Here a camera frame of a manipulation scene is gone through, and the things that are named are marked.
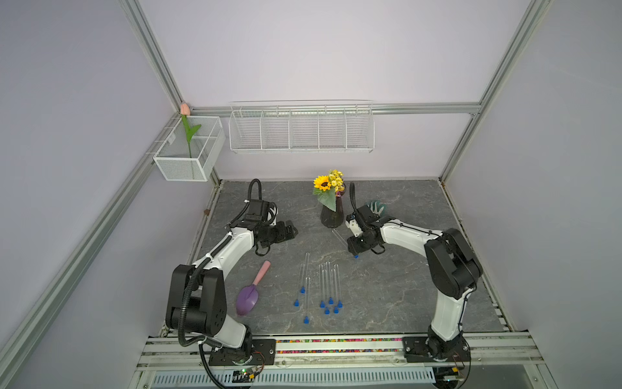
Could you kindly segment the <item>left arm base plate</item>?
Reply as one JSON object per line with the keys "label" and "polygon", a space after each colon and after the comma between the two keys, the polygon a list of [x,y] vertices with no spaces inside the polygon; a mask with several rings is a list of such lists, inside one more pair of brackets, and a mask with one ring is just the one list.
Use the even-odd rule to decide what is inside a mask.
{"label": "left arm base plate", "polygon": [[272,366],[275,364],[276,341],[272,338],[245,341],[241,348],[223,347],[210,351],[209,366]]}

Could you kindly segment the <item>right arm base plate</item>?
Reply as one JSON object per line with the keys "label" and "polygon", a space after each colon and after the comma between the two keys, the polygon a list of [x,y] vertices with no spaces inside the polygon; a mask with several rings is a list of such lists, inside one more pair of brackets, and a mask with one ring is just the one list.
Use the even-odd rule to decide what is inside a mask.
{"label": "right arm base plate", "polygon": [[449,341],[437,336],[406,336],[403,349],[409,363],[471,361],[470,347],[462,335]]}

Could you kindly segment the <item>clear test tube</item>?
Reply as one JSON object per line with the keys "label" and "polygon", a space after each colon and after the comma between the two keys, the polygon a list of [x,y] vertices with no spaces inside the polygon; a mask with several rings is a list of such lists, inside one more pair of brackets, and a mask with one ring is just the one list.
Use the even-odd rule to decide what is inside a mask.
{"label": "clear test tube", "polygon": [[336,229],[333,229],[333,230],[332,230],[332,233],[333,233],[333,235],[335,235],[335,237],[338,239],[338,241],[340,242],[340,244],[341,244],[342,246],[344,246],[344,248],[346,249],[346,251],[354,257],[354,255],[355,255],[356,253],[354,253],[354,252],[351,250],[350,246],[348,245],[348,241],[342,237],[342,235],[340,234],[340,232],[339,232],[338,230],[336,230]]}

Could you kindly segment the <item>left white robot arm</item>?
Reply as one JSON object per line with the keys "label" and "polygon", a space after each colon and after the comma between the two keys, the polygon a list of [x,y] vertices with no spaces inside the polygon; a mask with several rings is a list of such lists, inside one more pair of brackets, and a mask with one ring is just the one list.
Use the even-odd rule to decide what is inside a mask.
{"label": "left white robot arm", "polygon": [[219,243],[194,263],[174,269],[165,325],[178,332],[181,347],[208,344],[235,364],[252,359],[252,331],[228,314],[225,280],[246,253],[264,257],[273,245],[296,237],[293,223],[277,217],[277,205],[262,197],[262,183],[253,179],[243,209],[228,222]]}

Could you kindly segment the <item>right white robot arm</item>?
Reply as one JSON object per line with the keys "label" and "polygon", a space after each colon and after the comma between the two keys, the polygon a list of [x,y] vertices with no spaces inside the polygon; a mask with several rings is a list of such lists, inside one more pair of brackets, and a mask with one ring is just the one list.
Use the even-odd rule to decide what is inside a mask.
{"label": "right white robot arm", "polygon": [[352,236],[348,251],[355,257],[370,251],[383,254],[387,245],[400,246],[426,258],[437,288],[434,316],[426,336],[403,338],[408,362],[444,362],[453,357],[471,360],[463,335],[463,317],[470,296],[478,289],[483,268],[463,233],[425,229],[356,205],[356,187],[349,184],[353,213],[346,217]]}

